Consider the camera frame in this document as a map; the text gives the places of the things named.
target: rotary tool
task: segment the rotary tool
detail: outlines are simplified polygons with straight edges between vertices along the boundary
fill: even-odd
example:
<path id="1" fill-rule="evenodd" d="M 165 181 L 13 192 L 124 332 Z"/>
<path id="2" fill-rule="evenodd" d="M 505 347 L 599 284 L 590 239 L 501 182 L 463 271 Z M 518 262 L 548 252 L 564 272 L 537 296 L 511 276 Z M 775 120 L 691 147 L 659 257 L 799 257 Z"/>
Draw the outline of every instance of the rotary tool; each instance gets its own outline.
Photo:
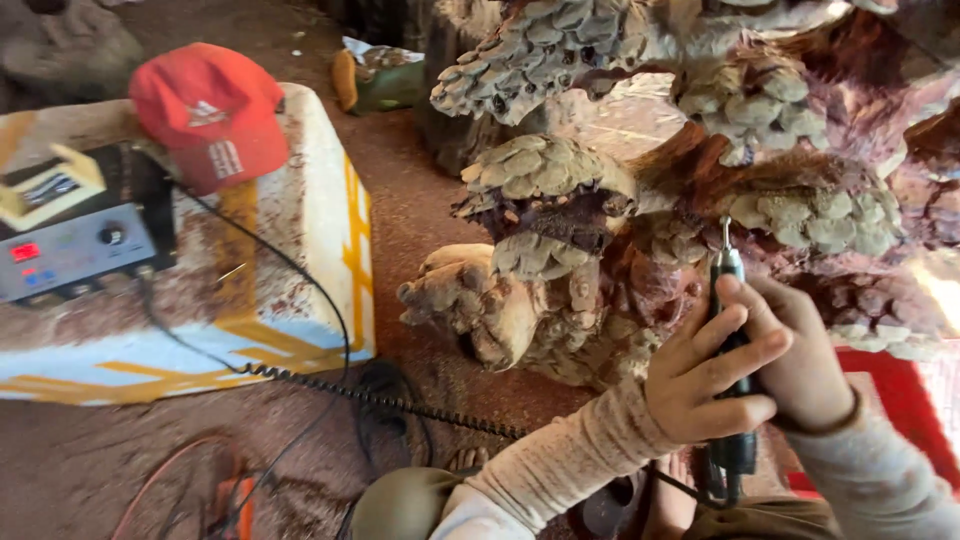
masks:
<path id="1" fill-rule="evenodd" d="M 741 281 L 745 278 L 743 260 L 730 242 L 730 224 L 729 216 L 721 218 L 723 246 L 710 265 L 709 317 L 711 319 L 719 315 L 724 308 L 716 293 L 716 283 L 720 276 L 730 274 Z M 737 330 L 727 337 L 716 356 L 728 353 L 749 342 L 747 334 L 742 329 Z M 760 388 L 755 377 L 749 376 L 738 380 L 733 386 L 718 394 L 716 399 L 741 398 L 758 393 Z M 740 479 L 744 475 L 752 475 L 756 469 L 756 433 L 739 433 L 713 439 L 709 441 L 707 453 L 711 484 L 709 491 L 714 497 L 725 499 L 727 506 L 733 506 L 740 497 Z"/>

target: red cloth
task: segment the red cloth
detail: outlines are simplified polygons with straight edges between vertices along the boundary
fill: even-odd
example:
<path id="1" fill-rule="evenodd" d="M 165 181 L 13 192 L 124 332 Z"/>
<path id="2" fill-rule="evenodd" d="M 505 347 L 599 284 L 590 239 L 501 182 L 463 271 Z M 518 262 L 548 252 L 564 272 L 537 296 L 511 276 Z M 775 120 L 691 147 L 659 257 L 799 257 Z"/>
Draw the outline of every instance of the red cloth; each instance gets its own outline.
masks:
<path id="1" fill-rule="evenodd" d="M 287 161 L 276 122 L 283 90 L 240 53 L 193 43 L 160 55 L 133 73 L 130 97 L 144 130 L 167 148 L 197 195 Z"/>

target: hand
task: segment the hand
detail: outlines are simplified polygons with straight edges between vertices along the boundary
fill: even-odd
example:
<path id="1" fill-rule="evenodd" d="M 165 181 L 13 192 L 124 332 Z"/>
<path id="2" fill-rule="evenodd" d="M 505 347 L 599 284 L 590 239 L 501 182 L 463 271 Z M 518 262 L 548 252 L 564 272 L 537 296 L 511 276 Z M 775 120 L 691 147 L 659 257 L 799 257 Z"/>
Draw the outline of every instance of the hand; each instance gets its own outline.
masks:
<path id="1" fill-rule="evenodd" d="M 729 304 L 707 321 L 702 300 L 684 325 L 650 359 L 644 392 L 647 409 L 674 443 L 690 444 L 755 430 L 777 413 L 768 396 L 714 400 L 713 396 L 785 353 L 791 332 L 776 328 L 753 342 L 713 357 L 728 335 L 747 321 L 748 310 Z"/>
<path id="2" fill-rule="evenodd" d="M 780 414 L 801 430 L 815 433 L 839 427 L 850 418 L 856 399 L 813 301 L 769 278 L 750 277 L 747 283 L 722 277 L 716 285 L 725 306 L 739 304 L 750 311 L 744 325 L 747 335 L 758 339 L 785 328 L 793 332 L 790 350 L 759 370 L 760 383 L 777 402 Z"/>

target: gray pants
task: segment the gray pants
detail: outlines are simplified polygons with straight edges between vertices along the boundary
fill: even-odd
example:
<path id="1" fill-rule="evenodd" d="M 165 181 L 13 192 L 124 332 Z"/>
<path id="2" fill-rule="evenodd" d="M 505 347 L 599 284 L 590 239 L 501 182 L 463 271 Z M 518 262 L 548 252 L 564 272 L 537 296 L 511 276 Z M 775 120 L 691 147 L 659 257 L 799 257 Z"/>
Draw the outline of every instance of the gray pants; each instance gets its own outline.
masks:
<path id="1" fill-rule="evenodd" d="M 441 469 L 399 469 L 371 485 L 350 522 L 353 540 L 426 540 L 440 523 L 453 488 L 469 474 Z M 736 508 L 698 506 L 684 540 L 763 538 L 840 540 L 833 514 L 823 501 L 789 497 L 751 498 Z"/>

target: cap logo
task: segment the cap logo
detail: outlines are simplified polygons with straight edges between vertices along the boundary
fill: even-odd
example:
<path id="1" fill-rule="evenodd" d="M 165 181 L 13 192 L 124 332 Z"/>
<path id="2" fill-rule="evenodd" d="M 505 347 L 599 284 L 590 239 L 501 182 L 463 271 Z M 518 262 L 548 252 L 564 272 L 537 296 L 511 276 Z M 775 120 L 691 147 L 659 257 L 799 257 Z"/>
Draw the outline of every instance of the cap logo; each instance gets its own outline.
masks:
<path id="1" fill-rule="evenodd" d="M 190 121 L 186 125 L 188 128 L 214 124 L 227 119 L 225 112 L 203 100 L 198 101 L 195 107 L 187 107 L 186 109 L 190 111 Z"/>
<path id="2" fill-rule="evenodd" d="M 237 147 L 228 140 L 214 142 L 206 148 L 206 153 L 213 163 L 213 172 L 217 175 L 217 180 L 240 174 L 244 170 L 240 157 L 237 156 Z"/>

